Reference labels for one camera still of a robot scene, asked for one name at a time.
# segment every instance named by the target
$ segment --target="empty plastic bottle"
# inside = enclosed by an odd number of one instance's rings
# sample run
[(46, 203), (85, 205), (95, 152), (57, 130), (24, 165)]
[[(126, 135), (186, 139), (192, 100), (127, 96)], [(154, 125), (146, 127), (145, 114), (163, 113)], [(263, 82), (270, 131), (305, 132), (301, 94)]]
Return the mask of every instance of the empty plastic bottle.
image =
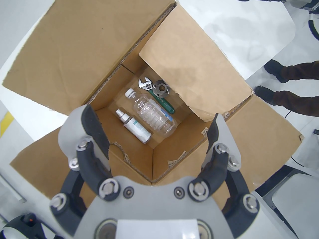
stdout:
[(168, 137), (177, 128), (177, 122), (146, 94), (139, 95), (133, 89), (126, 91), (125, 96), (134, 102), (137, 114), (163, 137)]

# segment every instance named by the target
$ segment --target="black shoe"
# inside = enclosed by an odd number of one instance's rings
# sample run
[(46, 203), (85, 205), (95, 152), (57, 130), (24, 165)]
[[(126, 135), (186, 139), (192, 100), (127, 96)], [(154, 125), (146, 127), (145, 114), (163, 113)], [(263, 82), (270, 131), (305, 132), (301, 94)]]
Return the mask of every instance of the black shoe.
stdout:
[(260, 97), (264, 102), (269, 103), (270, 105), (276, 106), (273, 98), (274, 98), (274, 91), (262, 86), (255, 87), (254, 89), (255, 94)]
[(274, 75), (278, 81), (280, 83), (286, 83), (288, 82), (289, 80), (288, 79), (285, 79), (283, 78), (281, 75), (280, 75), (280, 72), (282, 70), (284, 66), (282, 64), (280, 64), (279, 62), (277, 62), (276, 60), (273, 60), (271, 59), (270, 61), (268, 61), (265, 65), (264, 65), (264, 68), (265, 70), (269, 73), (269, 74), (272, 74)]

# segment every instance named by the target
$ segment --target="bottle label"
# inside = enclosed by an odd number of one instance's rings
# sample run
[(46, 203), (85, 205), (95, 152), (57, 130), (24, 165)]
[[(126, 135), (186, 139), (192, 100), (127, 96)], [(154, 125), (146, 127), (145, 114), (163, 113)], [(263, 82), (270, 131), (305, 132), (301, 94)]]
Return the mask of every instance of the bottle label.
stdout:
[(166, 116), (169, 121), (173, 121), (173, 118), (170, 116), (170, 114), (167, 113), (167, 111), (163, 108), (161, 108), (153, 99), (150, 99), (149, 102), (158, 109), (164, 116)]
[(124, 124), (124, 127), (131, 131), (133, 135), (143, 143), (146, 143), (151, 136), (135, 118), (132, 118), (128, 123)]

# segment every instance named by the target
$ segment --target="wrench jaw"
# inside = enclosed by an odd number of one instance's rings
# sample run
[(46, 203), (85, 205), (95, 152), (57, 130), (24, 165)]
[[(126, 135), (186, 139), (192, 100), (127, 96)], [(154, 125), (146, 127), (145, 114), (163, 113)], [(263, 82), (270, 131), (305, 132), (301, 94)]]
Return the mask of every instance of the wrench jaw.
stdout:
[(153, 88), (152, 85), (152, 81), (149, 80), (147, 77), (145, 77), (146, 82), (143, 83), (140, 79), (139, 79), (139, 87), (145, 90), (151, 90)]

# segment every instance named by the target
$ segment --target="white bottle cap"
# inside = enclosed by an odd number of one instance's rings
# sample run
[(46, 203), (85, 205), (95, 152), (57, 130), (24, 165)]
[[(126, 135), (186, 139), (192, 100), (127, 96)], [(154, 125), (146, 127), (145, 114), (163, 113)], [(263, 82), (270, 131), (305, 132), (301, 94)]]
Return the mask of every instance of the white bottle cap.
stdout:
[(127, 121), (127, 120), (130, 118), (130, 116), (129, 116), (128, 114), (124, 113), (124, 112), (123, 112), (122, 110), (120, 110), (120, 109), (118, 109), (118, 110), (116, 111), (116, 114), (120, 117), (120, 119), (121, 119), (122, 122), (125, 122), (125, 121)]
[(134, 89), (130, 88), (128, 91), (125, 92), (125, 96), (129, 99), (132, 93), (135, 93), (135, 91)]

